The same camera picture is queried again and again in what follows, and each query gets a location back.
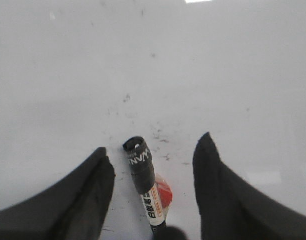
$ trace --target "white surface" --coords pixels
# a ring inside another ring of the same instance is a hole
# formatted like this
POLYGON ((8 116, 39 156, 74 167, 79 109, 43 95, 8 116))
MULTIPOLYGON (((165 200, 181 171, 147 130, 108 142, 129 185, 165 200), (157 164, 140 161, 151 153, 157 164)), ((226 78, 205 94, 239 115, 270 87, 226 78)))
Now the white surface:
POLYGON ((306 0, 0 0, 0 210, 107 147, 101 239, 149 239, 122 150, 140 135, 174 192, 168 224, 199 239, 191 163, 208 131, 306 215, 306 0))

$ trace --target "black marker cap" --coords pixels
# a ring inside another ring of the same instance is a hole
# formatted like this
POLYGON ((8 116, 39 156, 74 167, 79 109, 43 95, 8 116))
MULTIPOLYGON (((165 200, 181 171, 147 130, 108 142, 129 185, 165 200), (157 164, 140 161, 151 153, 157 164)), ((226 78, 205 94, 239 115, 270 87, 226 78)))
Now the black marker cap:
POLYGON ((141 136, 129 139, 124 145, 127 152, 129 167, 138 194, 144 195, 155 184, 155 173, 152 154, 147 143, 141 136))

